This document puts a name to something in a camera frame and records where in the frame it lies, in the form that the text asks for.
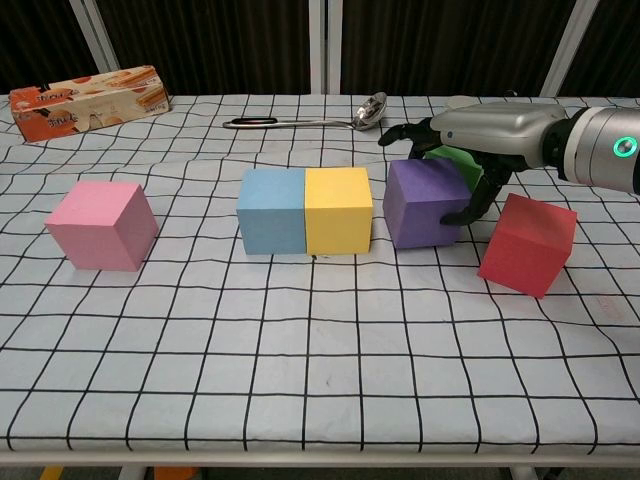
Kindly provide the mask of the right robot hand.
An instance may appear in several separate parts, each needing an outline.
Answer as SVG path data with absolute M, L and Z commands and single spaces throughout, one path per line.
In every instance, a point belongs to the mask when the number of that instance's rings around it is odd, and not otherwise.
M 558 164 L 570 123 L 560 105 L 477 103 L 452 108 L 418 123 L 397 124 L 378 140 L 388 146 L 410 140 L 410 157 L 418 159 L 441 146 L 463 150 L 482 168 L 469 204 L 444 215 L 443 225 L 464 226 L 480 219 L 511 175 Z

